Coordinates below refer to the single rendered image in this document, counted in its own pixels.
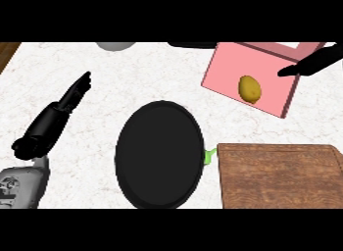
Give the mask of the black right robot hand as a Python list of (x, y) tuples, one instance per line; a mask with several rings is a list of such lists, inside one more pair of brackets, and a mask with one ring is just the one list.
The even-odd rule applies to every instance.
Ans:
[(277, 76), (310, 76), (343, 59), (343, 42), (317, 49), (293, 65), (285, 67)]

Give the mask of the black flat object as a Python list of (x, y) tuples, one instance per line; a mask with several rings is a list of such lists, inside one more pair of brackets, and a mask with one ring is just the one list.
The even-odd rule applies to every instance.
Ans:
[(193, 49), (214, 49), (217, 42), (168, 42), (169, 46)]

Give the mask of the brown wooden cutting board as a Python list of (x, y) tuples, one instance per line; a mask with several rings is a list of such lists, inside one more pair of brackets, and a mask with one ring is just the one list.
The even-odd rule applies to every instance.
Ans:
[(343, 208), (343, 154), (330, 145), (218, 145), (225, 209)]

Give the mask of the grey round bowl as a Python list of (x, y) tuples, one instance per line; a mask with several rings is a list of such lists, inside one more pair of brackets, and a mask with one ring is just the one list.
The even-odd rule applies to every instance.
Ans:
[(122, 51), (129, 48), (134, 43), (132, 42), (98, 42), (98, 47), (109, 52)]

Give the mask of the yellow lemon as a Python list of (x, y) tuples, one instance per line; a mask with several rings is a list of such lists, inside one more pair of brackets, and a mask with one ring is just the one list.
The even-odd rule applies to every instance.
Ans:
[(239, 78), (239, 97), (240, 99), (254, 104), (261, 96), (261, 88), (256, 80), (245, 75)]

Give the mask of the pink cardboard box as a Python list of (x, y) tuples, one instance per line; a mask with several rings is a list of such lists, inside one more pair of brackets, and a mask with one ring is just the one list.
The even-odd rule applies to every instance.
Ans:
[(323, 42), (220, 42), (200, 86), (248, 105), (239, 97), (239, 78), (251, 76), (261, 88), (251, 107), (285, 118), (299, 76), (277, 76), (277, 72), (323, 45)]

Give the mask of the black round pan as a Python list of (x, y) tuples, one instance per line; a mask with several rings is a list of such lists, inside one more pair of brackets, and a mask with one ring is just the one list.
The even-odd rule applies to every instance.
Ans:
[(115, 175), (140, 209), (172, 209), (187, 200), (203, 169), (203, 138), (186, 109), (171, 101), (144, 105), (122, 127)]

